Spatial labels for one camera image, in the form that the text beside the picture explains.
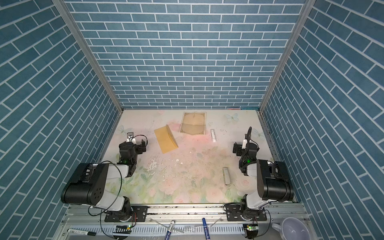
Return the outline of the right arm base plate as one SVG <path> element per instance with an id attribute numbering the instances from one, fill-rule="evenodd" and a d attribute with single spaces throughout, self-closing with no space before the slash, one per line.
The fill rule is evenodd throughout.
<path id="1" fill-rule="evenodd" d="M 267 216 L 265 211 L 251 210 L 247 207 L 242 207 L 239 204 L 229 203 L 223 205 L 223 210 L 226 213 L 227 221 L 239 222 L 239 221 L 266 221 Z"/>

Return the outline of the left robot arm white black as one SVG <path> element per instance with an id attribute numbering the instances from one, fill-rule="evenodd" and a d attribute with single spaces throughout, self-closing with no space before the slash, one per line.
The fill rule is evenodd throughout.
<path id="1" fill-rule="evenodd" d="M 80 163 L 61 193 L 64 204 L 87 205 L 101 210 L 107 223 L 145 222 L 147 206 L 134 207 L 128 197 L 121 196 L 123 180 L 132 177 L 138 155 L 146 152 L 148 141 L 136 143 L 135 137 L 119 144 L 119 161 L 114 164 Z"/>

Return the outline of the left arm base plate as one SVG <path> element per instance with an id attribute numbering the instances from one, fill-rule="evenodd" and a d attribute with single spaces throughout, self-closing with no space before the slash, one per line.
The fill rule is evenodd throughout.
<path id="1" fill-rule="evenodd" d="M 130 206 L 128 210 L 118 212 L 107 212 L 106 223 L 137 223 L 145 222 L 148 213 L 148 206 Z"/>

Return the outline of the brown kraft envelope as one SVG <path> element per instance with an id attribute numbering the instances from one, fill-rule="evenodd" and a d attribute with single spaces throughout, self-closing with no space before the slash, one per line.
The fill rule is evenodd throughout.
<path id="1" fill-rule="evenodd" d="M 163 154 L 171 152 L 178 148 L 178 144 L 168 125 L 154 130 L 157 141 Z"/>

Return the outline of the cream letter paper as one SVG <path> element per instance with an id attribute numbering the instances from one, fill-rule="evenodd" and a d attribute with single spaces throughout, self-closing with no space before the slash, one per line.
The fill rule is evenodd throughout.
<path id="1" fill-rule="evenodd" d="M 206 116 L 206 112 L 184 112 L 179 132 L 192 136 L 205 135 Z"/>

